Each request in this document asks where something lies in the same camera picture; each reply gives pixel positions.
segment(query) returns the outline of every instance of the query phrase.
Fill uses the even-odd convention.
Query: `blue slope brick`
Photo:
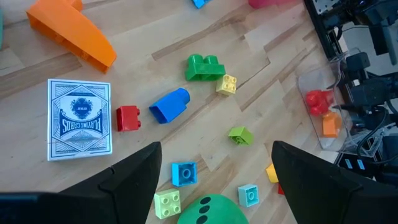
[[[172,183],[177,187],[195,184],[197,182],[197,163],[174,162],[172,163]]]

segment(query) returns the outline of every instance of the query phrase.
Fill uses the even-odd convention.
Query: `red block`
[[[116,110],[118,131],[133,131],[141,127],[138,120],[139,109],[136,106],[121,106]]]
[[[334,102],[333,91],[312,90],[305,96],[310,114],[318,116],[327,114],[329,106]]]
[[[280,195],[285,195],[284,191],[282,190],[282,187],[280,186],[280,184],[278,183],[278,194]]]

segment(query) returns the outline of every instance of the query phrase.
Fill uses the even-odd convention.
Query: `wooden table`
[[[319,144],[296,86],[305,71],[326,63],[301,2],[253,9],[245,0],[212,0],[198,10],[185,0],[86,0],[83,14],[99,27],[118,54],[106,75],[33,31],[25,10],[34,0],[2,1],[4,41],[0,51],[0,190],[61,191],[161,141],[159,190],[169,189],[170,163],[194,160],[198,183],[179,188],[183,209],[197,197],[223,194],[238,202],[237,188],[259,187],[260,204],[243,212],[250,223],[295,223],[277,185],[264,169],[274,140],[319,153]],[[215,82],[187,82],[190,54],[215,54],[238,79],[225,97]],[[47,162],[47,79],[111,83],[113,154]],[[186,88],[187,110],[159,125],[148,106],[166,93]],[[115,110],[141,109],[138,131],[115,131]],[[234,126],[254,133],[254,144],[227,138]],[[152,207],[148,223],[159,220]]]

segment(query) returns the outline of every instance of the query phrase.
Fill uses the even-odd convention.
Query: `light blue duplo block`
[[[239,204],[244,207],[250,207],[259,203],[259,190],[256,185],[247,184],[238,187]]]
[[[181,187],[197,183],[197,163],[174,162],[172,163],[172,184]]]
[[[200,9],[201,7],[203,7],[206,3],[208,3],[210,0],[192,0],[194,5]]]

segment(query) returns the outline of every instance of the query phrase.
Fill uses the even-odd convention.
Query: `orange block in container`
[[[337,138],[341,128],[340,115],[331,111],[323,115],[322,128],[324,137]]]
[[[38,0],[26,13],[33,29],[106,73],[116,52],[82,9],[81,0]]]

